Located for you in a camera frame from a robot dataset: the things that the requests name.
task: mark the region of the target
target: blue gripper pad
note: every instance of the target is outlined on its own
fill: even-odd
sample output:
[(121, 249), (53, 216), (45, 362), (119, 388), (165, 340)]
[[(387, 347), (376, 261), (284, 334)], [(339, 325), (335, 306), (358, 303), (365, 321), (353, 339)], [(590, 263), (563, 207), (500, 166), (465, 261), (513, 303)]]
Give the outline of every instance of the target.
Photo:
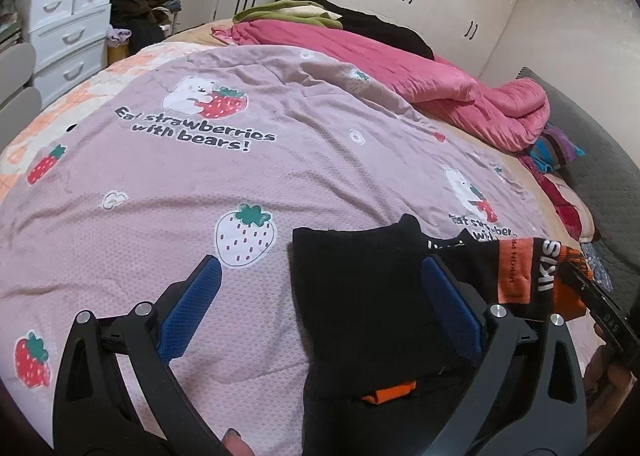
[(422, 262), (422, 288), (456, 353), (478, 366), (482, 360), (482, 325), (456, 288), (453, 276), (433, 258)]
[(222, 267), (211, 258), (162, 322), (158, 354), (165, 364), (184, 354), (221, 284)]

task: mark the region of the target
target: metal screw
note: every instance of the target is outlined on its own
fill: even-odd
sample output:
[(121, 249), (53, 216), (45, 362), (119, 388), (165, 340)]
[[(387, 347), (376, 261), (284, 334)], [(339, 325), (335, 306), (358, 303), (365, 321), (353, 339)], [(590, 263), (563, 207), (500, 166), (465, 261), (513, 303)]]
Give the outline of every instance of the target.
[(497, 318), (502, 318), (507, 315), (507, 309), (500, 304), (494, 304), (489, 310), (491, 311), (491, 315)]
[(76, 315), (76, 322), (78, 324), (84, 324), (91, 318), (91, 312), (87, 310), (81, 311), (78, 315)]
[(560, 314), (555, 313), (550, 317), (550, 319), (551, 319), (551, 322), (556, 326), (562, 326), (564, 324), (564, 319)]
[(149, 315), (153, 307), (149, 302), (141, 302), (136, 306), (136, 315), (140, 315), (140, 317), (144, 317), (145, 315)]

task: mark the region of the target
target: pink blanket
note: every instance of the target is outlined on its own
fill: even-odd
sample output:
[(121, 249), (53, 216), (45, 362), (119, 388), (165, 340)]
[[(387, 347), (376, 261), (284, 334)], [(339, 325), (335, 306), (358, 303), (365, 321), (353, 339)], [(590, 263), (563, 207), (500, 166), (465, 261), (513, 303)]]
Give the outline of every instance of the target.
[(429, 61), (343, 30), (295, 22), (256, 20), (236, 24), (237, 44), (280, 44), (322, 52), (354, 64), (422, 112), (500, 150), (526, 149), (549, 118), (544, 90), (529, 79), (490, 89), (439, 57)]

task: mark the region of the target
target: green cloth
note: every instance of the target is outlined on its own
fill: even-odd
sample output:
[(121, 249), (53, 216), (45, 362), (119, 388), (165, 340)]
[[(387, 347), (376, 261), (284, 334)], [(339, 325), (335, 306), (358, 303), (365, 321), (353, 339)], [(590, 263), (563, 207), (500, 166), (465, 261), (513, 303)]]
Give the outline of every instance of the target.
[(293, 1), (293, 0), (282, 0), (282, 1), (274, 1), (273, 3), (267, 3), (262, 6), (254, 6), (253, 8), (248, 8), (244, 12), (239, 12), (234, 16), (234, 23), (242, 22), (242, 20), (252, 14), (254, 12), (274, 12), (275, 10), (280, 10), (281, 8), (293, 8), (295, 6), (319, 6), (321, 5), (317, 3), (313, 3), (312, 1)]
[(240, 20), (236, 20), (234, 17), (234, 23), (238, 22), (250, 22), (257, 19), (275, 19), (280, 21), (299, 22), (302, 24), (311, 24), (313, 26), (323, 26), (325, 28), (331, 28), (332, 30), (342, 30), (342, 23), (331, 19), (328, 15), (323, 17), (297, 17), (291, 14), (280, 14), (278, 12), (252, 12), (247, 16), (244, 16)]

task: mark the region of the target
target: fingernail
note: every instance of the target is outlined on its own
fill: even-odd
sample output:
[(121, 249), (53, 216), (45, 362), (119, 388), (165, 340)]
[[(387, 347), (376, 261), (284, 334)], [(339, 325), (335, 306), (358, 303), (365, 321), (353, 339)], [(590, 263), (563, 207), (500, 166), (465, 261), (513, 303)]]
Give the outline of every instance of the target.
[(242, 436), (240, 436), (240, 433), (238, 431), (236, 431), (235, 429), (231, 428), (231, 427), (229, 427), (226, 430), (224, 438), (228, 438), (229, 436), (235, 436), (236, 438), (242, 438)]

